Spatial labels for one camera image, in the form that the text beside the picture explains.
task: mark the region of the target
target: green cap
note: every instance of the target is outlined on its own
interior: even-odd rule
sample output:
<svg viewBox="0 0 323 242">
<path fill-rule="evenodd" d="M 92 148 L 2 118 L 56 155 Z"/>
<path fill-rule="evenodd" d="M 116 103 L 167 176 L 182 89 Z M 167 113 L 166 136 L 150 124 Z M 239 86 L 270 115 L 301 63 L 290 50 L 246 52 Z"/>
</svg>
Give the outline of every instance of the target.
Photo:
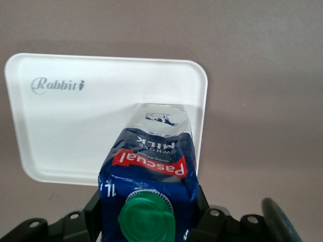
<svg viewBox="0 0 323 242">
<path fill-rule="evenodd" d="M 118 217 L 121 231 L 129 242 L 174 242 L 175 218 L 160 196 L 140 192 L 123 206 Z"/>
</svg>

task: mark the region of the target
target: black bracket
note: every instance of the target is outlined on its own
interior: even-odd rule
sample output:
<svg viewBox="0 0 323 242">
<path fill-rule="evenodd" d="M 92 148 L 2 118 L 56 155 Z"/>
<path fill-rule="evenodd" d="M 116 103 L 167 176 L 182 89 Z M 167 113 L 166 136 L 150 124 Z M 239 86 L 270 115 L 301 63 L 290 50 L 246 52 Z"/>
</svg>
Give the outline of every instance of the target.
<svg viewBox="0 0 323 242">
<path fill-rule="evenodd" d="M 302 242 L 283 211 L 271 199 L 262 203 L 264 217 L 244 215 L 240 221 L 210 208 L 202 188 L 196 208 L 196 227 L 186 242 Z M 82 211 L 67 214 L 48 225 L 42 218 L 19 224 L 0 242 L 96 242 L 102 226 L 99 190 Z"/>
</svg>

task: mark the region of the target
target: red label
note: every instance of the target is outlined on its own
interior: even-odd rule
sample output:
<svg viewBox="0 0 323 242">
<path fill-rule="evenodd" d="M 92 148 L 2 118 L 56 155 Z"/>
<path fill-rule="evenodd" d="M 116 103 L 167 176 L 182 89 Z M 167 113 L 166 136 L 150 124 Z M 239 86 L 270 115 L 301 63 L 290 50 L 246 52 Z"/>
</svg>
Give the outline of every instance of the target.
<svg viewBox="0 0 323 242">
<path fill-rule="evenodd" d="M 118 150 L 113 158 L 112 165 L 139 165 L 150 170 L 180 178 L 184 178 L 187 174 L 187 167 L 184 156 L 182 156 L 182 158 L 178 162 L 167 164 L 148 159 L 142 155 L 134 153 L 132 150 L 126 149 Z"/>
</svg>

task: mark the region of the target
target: gray wall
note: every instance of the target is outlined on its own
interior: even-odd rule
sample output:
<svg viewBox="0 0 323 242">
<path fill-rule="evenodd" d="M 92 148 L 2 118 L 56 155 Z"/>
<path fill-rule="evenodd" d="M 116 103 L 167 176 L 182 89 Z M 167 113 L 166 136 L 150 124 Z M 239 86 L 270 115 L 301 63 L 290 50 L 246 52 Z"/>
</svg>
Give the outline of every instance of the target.
<svg viewBox="0 0 323 242">
<path fill-rule="evenodd" d="M 0 236 L 31 217 L 55 222 L 95 192 L 22 170 L 3 69 L 31 52 L 198 62 L 209 203 L 240 219 L 271 197 L 304 241 L 322 240 L 321 0 L 0 1 L 0 35 Z"/>
</svg>

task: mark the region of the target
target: white plastic tray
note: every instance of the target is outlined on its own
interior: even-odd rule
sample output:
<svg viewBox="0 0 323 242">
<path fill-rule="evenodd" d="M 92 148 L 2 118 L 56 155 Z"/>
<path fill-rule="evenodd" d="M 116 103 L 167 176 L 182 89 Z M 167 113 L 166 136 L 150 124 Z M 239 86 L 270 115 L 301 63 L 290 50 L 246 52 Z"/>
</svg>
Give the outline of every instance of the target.
<svg viewBox="0 0 323 242">
<path fill-rule="evenodd" d="M 20 53 L 5 75 L 22 166 L 35 180 L 96 186 L 137 103 L 185 105 L 199 162 L 207 77 L 195 62 Z"/>
</svg>

